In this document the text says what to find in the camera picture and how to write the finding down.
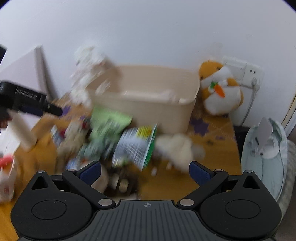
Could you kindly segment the cream fluffy plush toy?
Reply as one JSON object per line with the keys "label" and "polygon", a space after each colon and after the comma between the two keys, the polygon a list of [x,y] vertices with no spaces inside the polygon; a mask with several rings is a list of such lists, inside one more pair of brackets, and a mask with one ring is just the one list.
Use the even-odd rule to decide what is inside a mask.
{"label": "cream fluffy plush toy", "polygon": [[194,144],[191,138],[183,133],[156,137],[152,154],[158,160],[167,160],[168,169],[174,167],[183,173],[189,172],[192,161],[201,161],[205,155],[204,147]]}

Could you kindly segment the green snack bag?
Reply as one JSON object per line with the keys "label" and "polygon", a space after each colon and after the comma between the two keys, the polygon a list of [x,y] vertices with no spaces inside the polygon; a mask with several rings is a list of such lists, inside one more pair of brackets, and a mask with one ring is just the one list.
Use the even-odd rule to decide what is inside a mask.
{"label": "green snack bag", "polygon": [[132,116],[102,107],[94,107],[90,125],[90,141],[78,152],[80,159],[106,160],[115,150],[122,131],[132,122]]}

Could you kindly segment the green white snack packet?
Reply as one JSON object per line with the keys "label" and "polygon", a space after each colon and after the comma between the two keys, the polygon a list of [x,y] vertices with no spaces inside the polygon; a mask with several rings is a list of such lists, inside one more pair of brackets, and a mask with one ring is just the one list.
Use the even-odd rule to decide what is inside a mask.
{"label": "green white snack packet", "polygon": [[157,125],[140,126],[125,130],[112,157],[112,166],[121,167],[133,163],[143,170],[149,163],[157,133]]}

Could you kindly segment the lilac board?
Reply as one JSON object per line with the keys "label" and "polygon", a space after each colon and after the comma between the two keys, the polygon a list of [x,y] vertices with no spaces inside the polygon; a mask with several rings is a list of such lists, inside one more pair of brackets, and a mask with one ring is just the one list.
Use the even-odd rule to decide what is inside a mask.
{"label": "lilac board", "polygon": [[4,64],[7,60],[8,53],[5,54],[1,63],[1,80],[45,93],[49,100],[56,97],[47,74],[41,46],[33,48],[5,67]]}

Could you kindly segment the white fluffy rabbit plush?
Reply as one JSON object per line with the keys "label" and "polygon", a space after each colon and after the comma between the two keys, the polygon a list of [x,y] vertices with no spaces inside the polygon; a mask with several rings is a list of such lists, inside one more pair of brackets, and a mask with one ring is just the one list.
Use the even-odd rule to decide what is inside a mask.
{"label": "white fluffy rabbit plush", "polygon": [[76,69],[70,76],[72,81],[70,98],[75,104],[91,107],[91,99],[86,86],[93,79],[113,67],[112,62],[97,46],[82,46],[74,54]]}

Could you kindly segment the white phone stand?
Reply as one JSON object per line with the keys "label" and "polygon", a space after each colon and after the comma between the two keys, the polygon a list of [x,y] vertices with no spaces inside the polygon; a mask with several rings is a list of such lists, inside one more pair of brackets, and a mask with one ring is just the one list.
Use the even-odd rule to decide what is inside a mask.
{"label": "white phone stand", "polygon": [[252,135],[251,155],[260,156],[263,159],[275,158],[279,151],[279,143],[273,135],[273,126],[267,118],[263,118]]}

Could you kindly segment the orange white hamster plush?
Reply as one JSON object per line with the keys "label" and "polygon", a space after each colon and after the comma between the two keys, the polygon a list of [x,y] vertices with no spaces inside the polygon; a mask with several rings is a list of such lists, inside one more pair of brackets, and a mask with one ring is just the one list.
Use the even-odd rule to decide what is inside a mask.
{"label": "orange white hamster plush", "polygon": [[205,61],[199,68],[199,78],[203,105],[210,115],[226,115],[243,104],[243,92],[227,66]]}

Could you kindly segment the beige plastic storage bin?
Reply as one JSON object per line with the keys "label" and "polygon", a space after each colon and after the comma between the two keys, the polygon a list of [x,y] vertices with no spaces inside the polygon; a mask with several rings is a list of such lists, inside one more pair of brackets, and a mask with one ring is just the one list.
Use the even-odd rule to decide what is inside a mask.
{"label": "beige plastic storage bin", "polygon": [[151,65],[121,65],[95,77],[92,103],[132,116],[134,126],[157,124],[166,134],[187,131],[200,80],[198,72]]}

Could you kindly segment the white wall socket switch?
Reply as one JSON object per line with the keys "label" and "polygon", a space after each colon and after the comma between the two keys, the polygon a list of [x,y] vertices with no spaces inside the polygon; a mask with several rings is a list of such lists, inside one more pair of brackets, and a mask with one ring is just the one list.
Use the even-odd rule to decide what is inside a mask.
{"label": "white wall socket switch", "polygon": [[222,58],[222,63],[230,69],[230,72],[241,86],[260,89],[264,77],[262,67],[228,56]]}

